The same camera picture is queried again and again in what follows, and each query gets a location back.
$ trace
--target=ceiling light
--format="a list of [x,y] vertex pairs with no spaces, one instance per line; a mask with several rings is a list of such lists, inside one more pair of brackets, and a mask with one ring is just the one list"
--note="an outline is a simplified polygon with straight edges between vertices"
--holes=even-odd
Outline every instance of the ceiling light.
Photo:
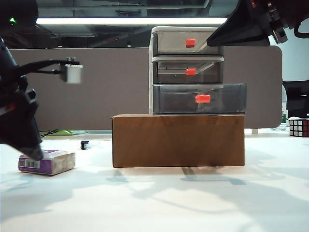
[[41,25],[220,25],[226,18],[38,18]]

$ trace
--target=black chair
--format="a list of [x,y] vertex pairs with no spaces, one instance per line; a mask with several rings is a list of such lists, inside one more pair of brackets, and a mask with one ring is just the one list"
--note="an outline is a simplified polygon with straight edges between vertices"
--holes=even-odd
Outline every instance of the black chair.
[[288,117],[309,117],[309,80],[284,81]]

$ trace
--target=ceiling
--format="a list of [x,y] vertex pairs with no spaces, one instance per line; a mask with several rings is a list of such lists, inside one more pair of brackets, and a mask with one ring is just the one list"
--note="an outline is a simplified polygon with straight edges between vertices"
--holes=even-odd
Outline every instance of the ceiling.
[[[227,17],[238,0],[37,0],[39,17]],[[2,35],[9,48],[148,47],[152,26],[36,25]]]

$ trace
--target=red drawer handle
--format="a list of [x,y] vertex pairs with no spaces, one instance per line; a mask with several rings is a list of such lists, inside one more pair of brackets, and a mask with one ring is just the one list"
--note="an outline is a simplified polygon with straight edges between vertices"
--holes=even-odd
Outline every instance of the red drawer handle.
[[197,73],[197,70],[196,69],[187,69],[186,71],[185,71],[185,75],[186,76],[193,76],[193,75],[195,75]]
[[195,39],[186,39],[185,47],[195,47]]
[[196,95],[195,96],[195,102],[196,103],[209,103],[211,101],[211,96],[209,94],[205,95]]

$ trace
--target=green light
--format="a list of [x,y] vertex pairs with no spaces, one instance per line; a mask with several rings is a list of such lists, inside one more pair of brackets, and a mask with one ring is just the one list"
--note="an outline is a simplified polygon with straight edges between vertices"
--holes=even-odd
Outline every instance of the green light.
[[17,21],[12,17],[12,18],[10,18],[10,22],[11,22],[11,25],[13,25],[13,24],[16,24],[17,23]]

